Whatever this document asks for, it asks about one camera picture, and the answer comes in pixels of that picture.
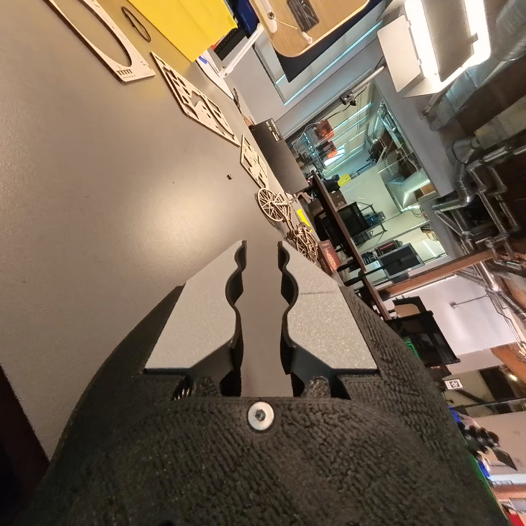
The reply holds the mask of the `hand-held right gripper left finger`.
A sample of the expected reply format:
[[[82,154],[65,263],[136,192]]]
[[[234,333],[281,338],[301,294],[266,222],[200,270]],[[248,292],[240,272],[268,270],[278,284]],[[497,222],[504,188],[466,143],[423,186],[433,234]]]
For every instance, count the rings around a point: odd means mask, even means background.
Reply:
[[[229,374],[239,368],[242,347],[236,302],[244,292],[247,242],[235,242],[182,288],[154,347],[145,372]]]

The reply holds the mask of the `white paper with blue print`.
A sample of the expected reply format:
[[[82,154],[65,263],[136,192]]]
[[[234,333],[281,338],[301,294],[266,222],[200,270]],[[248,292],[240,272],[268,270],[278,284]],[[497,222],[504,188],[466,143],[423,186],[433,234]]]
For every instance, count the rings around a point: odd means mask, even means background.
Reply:
[[[234,96],[229,86],[225,82],[225,79],[221,77],[220,70],[217,68],[213,61],[212,56],[206,50],[198,56],[195,63],[201,68],[202,72],[207,78],[214,83],[223,93],[225,93],[231,100],[234,100]]]

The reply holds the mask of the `black crate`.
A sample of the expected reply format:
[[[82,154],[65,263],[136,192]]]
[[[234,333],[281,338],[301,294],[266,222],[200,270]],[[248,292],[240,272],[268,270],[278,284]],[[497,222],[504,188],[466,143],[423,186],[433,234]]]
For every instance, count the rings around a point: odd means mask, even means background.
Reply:
[[[458,364],[457,358],[433,316],[425,311],[385,322],[404,341],[410,341],[424,366],[440,367]]]

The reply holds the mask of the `wide wooden parts sheet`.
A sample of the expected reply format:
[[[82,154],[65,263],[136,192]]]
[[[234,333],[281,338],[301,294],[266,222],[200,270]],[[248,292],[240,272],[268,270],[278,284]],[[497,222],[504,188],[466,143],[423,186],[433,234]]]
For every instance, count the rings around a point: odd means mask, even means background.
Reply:
[[[179,75],[157,54],[154,52],[150,52],[150,54],[181,111],[201,126],[229,143],[240,147],[241,143],[221,108],[186,78]]]

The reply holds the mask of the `dark brown long table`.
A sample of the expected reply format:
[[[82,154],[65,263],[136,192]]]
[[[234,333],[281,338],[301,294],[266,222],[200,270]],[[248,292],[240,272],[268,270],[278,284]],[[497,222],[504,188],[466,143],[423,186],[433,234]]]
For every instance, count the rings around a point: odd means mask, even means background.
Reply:
[[[346,252],[350,255],[351,260],[358,265],[358,282],[361,282],[365,290],[364,302],[367,303],[371,309],[376,307],[380,317],[384,321],[391,319],[390,313],[385,307],[384,302],[380,298],[377,289],[371,284],[368,277],[366,276],[366,267],[361,254],[358,252],[357,247],[353,243],[352,237],[348,229],[345,226],[344,221],[341,219],[338,210],[334,206],[332,198],[325,188],[324,183],[321,181],[319,175],[313,171],[311,177],[311,187],[316,191],[318,198],[321,202],[322,208],[328,217],[332,227],[339,234],[341,240],[344,243]]]

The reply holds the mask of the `black monitor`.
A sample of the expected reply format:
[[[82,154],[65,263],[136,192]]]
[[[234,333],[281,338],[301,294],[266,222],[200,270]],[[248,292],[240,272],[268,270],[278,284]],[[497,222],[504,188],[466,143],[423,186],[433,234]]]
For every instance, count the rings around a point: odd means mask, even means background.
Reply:
[[[369,229],[369,225],[357,202],[347,204],[338,209],[338,214],[352,238],[362,235]]]
[[[381,270],[393,283],[407,279],[410,271],[424,266],[424,261],[411,243],[378,256]]]

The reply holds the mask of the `red-brown box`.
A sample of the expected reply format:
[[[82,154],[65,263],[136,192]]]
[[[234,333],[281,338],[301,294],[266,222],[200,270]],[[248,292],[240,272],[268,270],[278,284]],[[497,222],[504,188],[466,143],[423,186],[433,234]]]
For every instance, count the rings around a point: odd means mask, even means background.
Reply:
[[[318,242],[318,261],[322,269],[333,276],[341,266],[341,260],[330,240]]]

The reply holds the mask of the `wooden sheet with round hole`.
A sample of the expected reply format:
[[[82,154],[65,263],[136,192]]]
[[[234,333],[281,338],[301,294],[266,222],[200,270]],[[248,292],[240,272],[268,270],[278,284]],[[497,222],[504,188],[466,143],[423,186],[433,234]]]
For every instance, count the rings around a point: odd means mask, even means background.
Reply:
[[[122,84],[138,82],[155,76],[154,69],[143,58],[125,33],[117,26],[99,1],[78,1],[96,20],[103,29],[119,44],[124,56],[129,62],[123,64],[114,60],[95,45],[62,11],[56,1],[46,1],[61,21],[73,32],[77,39],[114,75]]]

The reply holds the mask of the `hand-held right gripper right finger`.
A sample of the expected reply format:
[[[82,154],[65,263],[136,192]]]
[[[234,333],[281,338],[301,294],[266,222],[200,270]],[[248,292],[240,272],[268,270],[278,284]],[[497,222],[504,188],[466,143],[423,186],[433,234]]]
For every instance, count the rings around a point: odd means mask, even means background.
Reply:
[[[286,242],[278,243],[280,358],[287,375],[373,375],[377,364],[341,287]]]

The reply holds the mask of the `yellow box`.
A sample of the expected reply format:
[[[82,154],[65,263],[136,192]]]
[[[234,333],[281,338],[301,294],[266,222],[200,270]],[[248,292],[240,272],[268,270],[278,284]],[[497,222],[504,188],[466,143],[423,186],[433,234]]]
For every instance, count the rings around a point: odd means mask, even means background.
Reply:
[[[130,3],[191,62],[238,27],[224,1]]]

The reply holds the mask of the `light wood table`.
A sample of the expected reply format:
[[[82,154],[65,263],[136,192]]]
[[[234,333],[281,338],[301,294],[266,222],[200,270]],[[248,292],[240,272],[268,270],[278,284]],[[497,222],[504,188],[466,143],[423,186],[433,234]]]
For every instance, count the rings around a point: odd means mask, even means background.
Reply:
[[[370,1],[250,1],[274,50],[298,57],[329,36]]]

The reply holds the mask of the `brown steel beam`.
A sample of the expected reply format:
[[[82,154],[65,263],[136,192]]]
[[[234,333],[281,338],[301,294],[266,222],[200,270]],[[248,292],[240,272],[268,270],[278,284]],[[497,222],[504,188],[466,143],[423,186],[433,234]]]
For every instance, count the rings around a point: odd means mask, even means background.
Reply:
[[[490,273],[497,273],[503,277],[516,275],[525,277],[525,243],[515,242],[511,245],[516,251],[515,256],[505,255],[500,250],[496,253],[491,249],[469,253],[460,258],[433,267],[398,284],[377,288],[380,298],[384,301],[418,288],[444,280],[468,268],[484,265]]]

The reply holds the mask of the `white ceiling light panel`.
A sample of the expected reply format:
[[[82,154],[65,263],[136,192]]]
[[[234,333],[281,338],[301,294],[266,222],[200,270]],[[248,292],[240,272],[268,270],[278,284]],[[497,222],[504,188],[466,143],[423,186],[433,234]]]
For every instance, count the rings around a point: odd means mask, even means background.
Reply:
[[[391,1],[377,37],[395,91],[436,95],[491,56],[484,1]]]

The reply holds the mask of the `wooden bicycle model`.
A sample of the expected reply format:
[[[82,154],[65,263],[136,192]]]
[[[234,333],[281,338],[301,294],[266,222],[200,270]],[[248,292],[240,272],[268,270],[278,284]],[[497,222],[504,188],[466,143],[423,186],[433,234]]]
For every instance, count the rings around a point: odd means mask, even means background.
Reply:
[[[287,239],[296,250],[313,264],[318,262],[318,241],[312,234],[312,227],[305,221],[293,223],[293,201],[282,194],[262,187],[256,194],[256,200],[263,214],[273,222],[282,222],[287,228]]]

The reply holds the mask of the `grey metal pipes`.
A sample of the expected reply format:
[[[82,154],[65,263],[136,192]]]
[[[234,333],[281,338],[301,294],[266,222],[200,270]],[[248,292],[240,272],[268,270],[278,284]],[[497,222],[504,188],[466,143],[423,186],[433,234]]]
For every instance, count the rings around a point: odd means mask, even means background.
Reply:
[[[432,206],[458,238],[484,244],[495,260],[525,267],[525,132],[489,148],[476,136],[449,149],[454,190]]]

